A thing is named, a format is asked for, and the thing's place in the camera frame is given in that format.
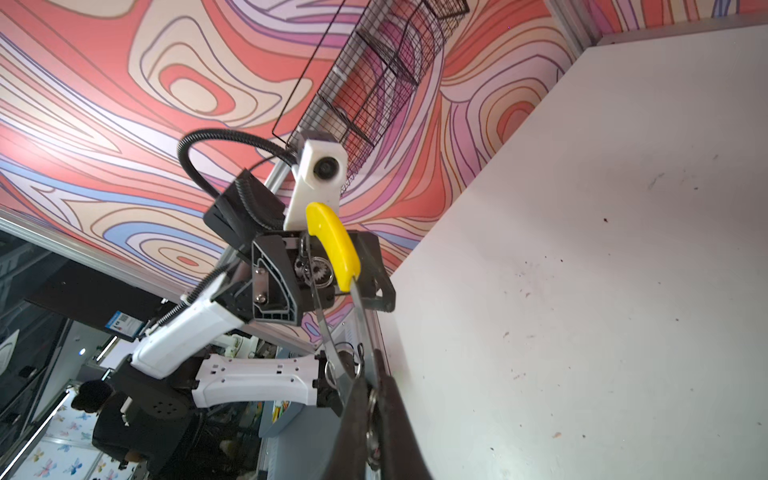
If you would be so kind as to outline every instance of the psychedelic mural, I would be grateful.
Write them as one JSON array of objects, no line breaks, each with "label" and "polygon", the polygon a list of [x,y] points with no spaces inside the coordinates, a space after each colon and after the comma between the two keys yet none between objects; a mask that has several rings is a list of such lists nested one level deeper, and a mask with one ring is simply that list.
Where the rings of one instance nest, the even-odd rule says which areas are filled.
[{"label": "psychedelic mural", "polygon": [[[211,200],[178,165],[178,138],[199,127],[269,137],[283,107],[277,133],[288,135],[366,2],[345,3],[286,104],[339,3],[2,0],[0,202],[196,283],[224,245],[202,222]],[[390,272],[574,60],[543,0],[469,4],[342,201],[346,224],[379,235]],[[260,156],[207,142],[192,159],[224,187]],[[348,311],[340,300],[329,321]],[[311,316],[294,333],[319,339]]]},{"label": "psychedelic mural", "polygon": [[603,35],[768,12],[768,0],[583,0]]}]

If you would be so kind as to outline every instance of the light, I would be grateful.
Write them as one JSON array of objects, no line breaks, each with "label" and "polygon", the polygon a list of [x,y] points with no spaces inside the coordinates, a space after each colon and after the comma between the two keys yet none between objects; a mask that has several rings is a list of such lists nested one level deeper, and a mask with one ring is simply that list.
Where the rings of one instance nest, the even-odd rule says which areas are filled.
[{"label": "light", "polygon": [[99,363],[101,359],[104,358],[104,355],[107,355],[107,352],[109,352],[109,349],[114,345],[115,342],[117,342],[117,340],[118,338],[116,336],[112,337],[112,340],[109,341],[107,346],[96,357],[96,363]]},{"label": "light", "polygon": [[54,417],[54,415],[56,415],[56,413],[61,408],[61,406],[64,405],[64,402],[67,401],[67,399],[69,398],[69,394],[70,394],[70,392],[67,392],[67,395],[65,395],[64,398],[61,399],[61,401],[58,403],[56,408],[53,409],[53,412],[51,412],[51,414],[45,419],[45,421],[42,423],[42,425],[40,425],[40,428],[38,429],[38,431],[35,432],[35,434],[32,435],[32,437],[30,437],[29,440],[27,440],[27,442],[24,444],[22,449],[19,450],[18,453],[16,454],[16,456],[13,458],[13,460],[11,460],[11,463],[9,463],[7,467],[5,467],[5,470],[3,471],[3,473],[0,473],[0,480],[5,478],[5,476],[8,474],[8,472],[11,471],[11,468],[13,468],[13,465],[15,465],[16,462],[18,462],[18,460],[21,458],[22,455],[24,455],[24,452],[29,448],[29,446],[32,444],[32,442],[34,442],[35,439],[37,438],[37,436],[40,435],[40,432],[42,432],[43,429],[45,429],[45,426],[51,421],[51,419]]}]

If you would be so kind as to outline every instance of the yellow handle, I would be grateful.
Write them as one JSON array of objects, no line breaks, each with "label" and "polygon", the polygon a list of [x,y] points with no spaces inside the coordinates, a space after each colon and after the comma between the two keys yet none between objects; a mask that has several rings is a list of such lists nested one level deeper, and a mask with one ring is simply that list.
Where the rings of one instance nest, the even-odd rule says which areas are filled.
[{"label": "yellow handle", "polygon": [[360,257],[341,220],[327,205],[312,202],[306,206],[306,225],[326,249],[339,289],[349,292],[349,284],[360,275]]}]

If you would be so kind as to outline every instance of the black wire basket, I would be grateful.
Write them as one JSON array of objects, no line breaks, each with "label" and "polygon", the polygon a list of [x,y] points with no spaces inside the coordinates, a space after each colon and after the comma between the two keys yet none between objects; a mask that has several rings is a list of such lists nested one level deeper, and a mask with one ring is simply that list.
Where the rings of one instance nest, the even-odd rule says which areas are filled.
[{"label": "black wire basket", "polygon": [[467,13],[466,0],[371,0],[288,146],[303,130],[333,135],[349,155],[346,190]]}]

